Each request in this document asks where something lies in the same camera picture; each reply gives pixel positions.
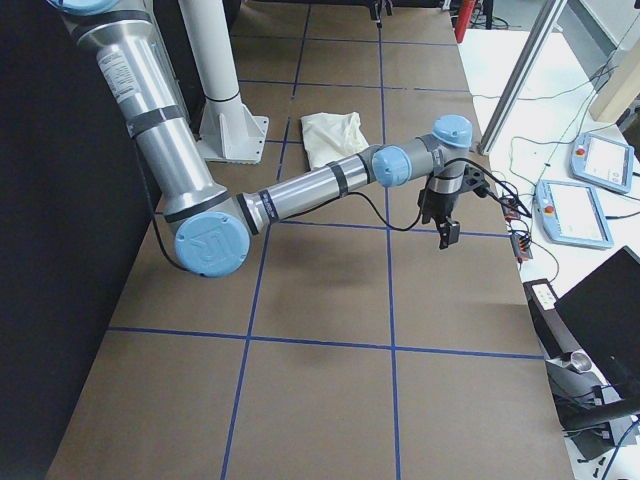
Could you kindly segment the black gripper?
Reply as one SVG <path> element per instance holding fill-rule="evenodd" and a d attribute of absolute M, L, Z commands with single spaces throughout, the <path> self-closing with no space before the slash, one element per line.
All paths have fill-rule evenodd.
<path fill-rule="evenodd" d="M 433 221 L 439 234 L 439 249 L 445 250 L 459 241 L 460 223 L 452 220 L 452 212 L 459 193 L 439 193 L 424 188 L 419 192 L 417 205 L 422 224 Z"/>

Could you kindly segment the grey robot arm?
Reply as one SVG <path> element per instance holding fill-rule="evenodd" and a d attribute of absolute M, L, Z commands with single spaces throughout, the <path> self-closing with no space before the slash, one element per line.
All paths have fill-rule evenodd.
<path fill-rule="evenodd" d="M 208 162 L 258 161 L 268 121 L 242 102 L 222 3 L 180 3 L 206 97 L 199 134 L 192 132 L 169 68 L 153 49 L 159 34 L 146 2 L 58 1 L 55 8 L 74 42 L 94 54 L 128 134 L 161 188 L 183 269 L 204 277 L 229 275 L 264 227 L 354 196 L 374 182 L 395 187 L 423 178 L 419 221 L 436 225 L 442 247 L 457 241 L 460 227 L 452 211 L 469 190 L 468 119 L 446 115 L 429 134 L 405 144 L 374 145 L 258 192 L 232 195 L 214 181 Z"/>

